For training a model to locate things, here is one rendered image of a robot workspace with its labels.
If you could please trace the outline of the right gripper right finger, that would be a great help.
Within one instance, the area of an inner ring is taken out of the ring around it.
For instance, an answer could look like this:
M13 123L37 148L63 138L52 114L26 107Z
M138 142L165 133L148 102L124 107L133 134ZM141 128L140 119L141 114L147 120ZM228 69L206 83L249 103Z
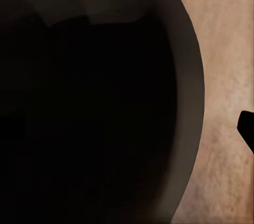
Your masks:
M242 111L238 120L237 129L254 153L254 113Z

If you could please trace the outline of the cauldron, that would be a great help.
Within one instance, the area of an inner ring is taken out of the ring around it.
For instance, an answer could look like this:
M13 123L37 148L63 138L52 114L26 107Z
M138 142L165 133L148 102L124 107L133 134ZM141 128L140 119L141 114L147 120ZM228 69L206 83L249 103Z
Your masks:
M204 102L182 0L0 0L0 116L28 124L0 224L170 224Z

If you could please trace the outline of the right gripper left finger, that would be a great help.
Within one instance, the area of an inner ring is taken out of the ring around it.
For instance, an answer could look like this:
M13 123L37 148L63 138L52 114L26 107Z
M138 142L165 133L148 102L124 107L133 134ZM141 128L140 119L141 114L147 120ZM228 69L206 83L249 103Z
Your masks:
M23 111L0 116L0 173L4 170L27 130L28 124Z

